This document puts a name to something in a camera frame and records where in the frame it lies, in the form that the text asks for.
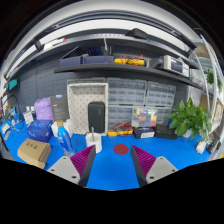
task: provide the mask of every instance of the desk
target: desk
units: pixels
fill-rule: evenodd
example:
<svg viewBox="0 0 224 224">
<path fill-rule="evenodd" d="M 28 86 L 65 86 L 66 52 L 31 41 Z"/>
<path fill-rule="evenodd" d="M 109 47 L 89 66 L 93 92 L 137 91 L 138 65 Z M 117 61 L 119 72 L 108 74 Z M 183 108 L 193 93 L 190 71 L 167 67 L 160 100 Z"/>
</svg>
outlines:
<svg viewBox="0 0 224 224">
<path fill-rule="evenodd" d="M 26 124 L 21 131 L 11 130 L 11 133 L 5 141 L 13 158 L 17 162 L 26 163 L 17 156 L 19 146 L 28 138 Z M 22 123 L 16 124 L 20 129 Z M 196 141 L 200 140 L 199 135 L 193 140 L 179 137 L 177 140 L 168 140 L 161 138 L 135 139 L 134 135 L 130 137 L 102 137 L 102 151 L 96 154 L 89 181 L 86 188 L 99 190 L 124 190 L 139 188 L 135 174 L 134 164 L 130 155 L 131 145 L 138 146 L 152 154 L 155 157 L 166 157 L 178 170 L 190 165 L 203 163 L 208 160 L 210 154 L 205 150 L 203 154 L 197 153 L 195 149 Z M 72 145 L 76 152 L 86 148 L 85 136 L 73 134 Z M 58 140 L 52 136 L 49 141 L 52 151 L 48 157 L 44 170 L 48 170 L 58 159 L 64 156 L 63 150 Z M 129 152 L 125 155 L 118 155 L 113 148 L 117 144 L 125 144 L 129 147 Z"/>
</svg>

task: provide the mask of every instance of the green plant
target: green plant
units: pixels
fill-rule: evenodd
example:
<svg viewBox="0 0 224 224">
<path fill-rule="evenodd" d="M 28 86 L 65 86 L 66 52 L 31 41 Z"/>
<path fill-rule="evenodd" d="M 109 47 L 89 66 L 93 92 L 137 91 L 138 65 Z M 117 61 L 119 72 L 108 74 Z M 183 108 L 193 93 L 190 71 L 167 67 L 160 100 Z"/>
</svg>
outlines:
<svg viewBox="0 0 224 224">
<path fill-rule="evenodd" d="M 207 75 L 207 82 L 209 84 L 213 84 L 214 83 L 214 75 L 212 72 L 210 72 L 210 70 L 208 69 L 208 71 L 204 71 L 204 73 Z M 219 91 L 222 92 L 222 82 L 219 79 L 219 77 L 217 77 L 217 81 L 218 81 L 218 88 Z"/>
<path fill-rule="evenodd" d="M 176 106 L 178 109 L 170 114 L 169 119 L 173 119 L 170 124 L 170 129 L 175 129 L 177 136 L 184 135 L 188 129 L 191 129 L 191 139 L 195 135 L 200 134 L 201 141 L 208 140 L 208 132 L 212 129 L 211 115 L 208 115 L 207 110 L 203 110 L 200 106 L 195 106 L 190 98 L 187 103 L 181 100 Z"/>
</svg>

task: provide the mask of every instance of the plastic container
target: plastic container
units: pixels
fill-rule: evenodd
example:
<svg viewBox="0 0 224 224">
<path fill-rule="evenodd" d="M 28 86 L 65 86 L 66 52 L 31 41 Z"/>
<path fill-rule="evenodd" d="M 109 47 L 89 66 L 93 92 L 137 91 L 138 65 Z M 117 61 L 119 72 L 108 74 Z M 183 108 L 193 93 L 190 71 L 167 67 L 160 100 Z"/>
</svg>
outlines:
<svg viewBox="0 0 224 224">
<path fill-rule="evenodd" d="M 51 130 L 52 121 L 47 120 L 35 120 L 26 129 L 30 139 L 49 142 L 53 133 Z"/>
<path fill-rule="evenodd" d="M 108 125 L 119 125 L 124 122 L 131 123 L 132 106 L 109 105 Z"/>
<path fill-rule="evenodd" d="M 121 78 L 107 78 L 109 104 L 144 105 L 147 81 Z"/>
<path fill-rule="evenodd" d="M 157 110 L 157 119 L 156 123 L 157 124 L 162 124 L 162 125 L 168 125 L 169 122 L 169 115 L 172 113 L 172 107 L 164 107 L 164 108 L 156 108 L 156 107 L 150 107 L 146 106 L 146 109 L 151 109 L 151 110 Z"/>
<path fill-rule="evenodd" d="M 132 113 L 132 127 L 155 127 L 157 121 L 156 108 L 134 107 Z"/>
<path fill-rule="evenodd" d="M 58 141 L 60 142 L 62 149 L 64 150 L 64 154 L 68 157 L 75 154 L 75 151 L 72 149 L 72 143 L 69 136 L 68 131 L 63 126 L 63 121 L 58 120 Z"/>
<path fill-rule="evenodd" d="M 145 105 L 173 106 L 176 87 L 148 81 Z"/>
</svg>

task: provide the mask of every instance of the red object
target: red object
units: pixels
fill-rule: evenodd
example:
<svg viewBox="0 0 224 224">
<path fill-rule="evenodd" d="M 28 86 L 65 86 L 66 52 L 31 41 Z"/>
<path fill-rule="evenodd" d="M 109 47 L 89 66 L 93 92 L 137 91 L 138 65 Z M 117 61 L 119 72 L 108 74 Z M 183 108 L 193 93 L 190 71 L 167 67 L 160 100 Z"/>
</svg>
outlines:
<svg viewBox="0 0 224 224">
<path fill-rule="evenodd" d="M 129 151 L 129 148 L 124 144 L 118 144 L 114 147 L 114 152 L 116 152 L 119 155 L 127 154 Z"/>
</svg>

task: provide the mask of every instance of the black speaker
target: black speaker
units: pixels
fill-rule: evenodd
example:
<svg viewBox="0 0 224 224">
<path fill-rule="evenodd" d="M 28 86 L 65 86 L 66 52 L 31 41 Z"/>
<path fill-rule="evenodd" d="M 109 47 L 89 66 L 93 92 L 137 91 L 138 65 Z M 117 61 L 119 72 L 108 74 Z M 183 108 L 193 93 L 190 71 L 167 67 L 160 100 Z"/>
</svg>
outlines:
<svg viewBox="0 0 224 224">
<path fill-rule="evenodd" d="M 88 105 L 89 131 L 94 128 L 95 133 L 105 132 L 105 104 L 100 101 L 90 102 Z"/>
</svg>

